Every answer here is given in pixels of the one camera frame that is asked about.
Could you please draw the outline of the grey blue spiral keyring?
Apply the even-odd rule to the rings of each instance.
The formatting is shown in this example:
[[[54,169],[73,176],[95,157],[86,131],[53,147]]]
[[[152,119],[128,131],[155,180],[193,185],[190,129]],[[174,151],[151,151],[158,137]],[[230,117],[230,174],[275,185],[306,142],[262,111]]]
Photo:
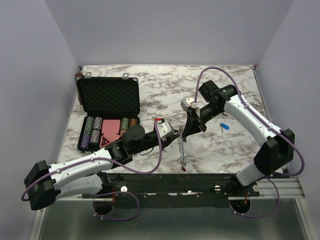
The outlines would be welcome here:
[[[180,154],[179,162],[181,165],[181,170],[183,172],[186,172],[187,169],[186,169],[186,161],[185,161],[185,149],[184,149],[184,141],[182,136],[178,138],[178,149]]]

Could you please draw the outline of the blue tagged key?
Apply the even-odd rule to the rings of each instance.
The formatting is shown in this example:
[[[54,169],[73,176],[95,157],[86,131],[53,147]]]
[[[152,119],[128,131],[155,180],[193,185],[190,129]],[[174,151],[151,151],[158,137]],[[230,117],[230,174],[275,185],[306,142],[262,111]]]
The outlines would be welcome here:
[[[225,123],[220,123],[219,126],[221,129],[221,132],[223,132],[224,130],[228,131],[230,129],[230,127]]]

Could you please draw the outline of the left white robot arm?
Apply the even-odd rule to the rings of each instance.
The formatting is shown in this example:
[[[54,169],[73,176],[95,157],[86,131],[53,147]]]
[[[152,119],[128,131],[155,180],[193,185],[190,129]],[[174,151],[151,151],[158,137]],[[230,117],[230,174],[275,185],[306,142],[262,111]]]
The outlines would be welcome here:
[[[83,194],[83,189],[70,186],[70,183],[86,179],[90,175],[117,167],[142,174],[141,171],[126,166],[133,160],[133,155],[154,147],[162,152],[178,137],[178,130],[173,129],[167,121],[155,122],[151,132],[145,132],[141,125],[135,124],[120,139],[88,156],[55,164],[39,161],[25,177],[25,191],[20,199],[29,202],[33,211],[41,210],[59,198]]]

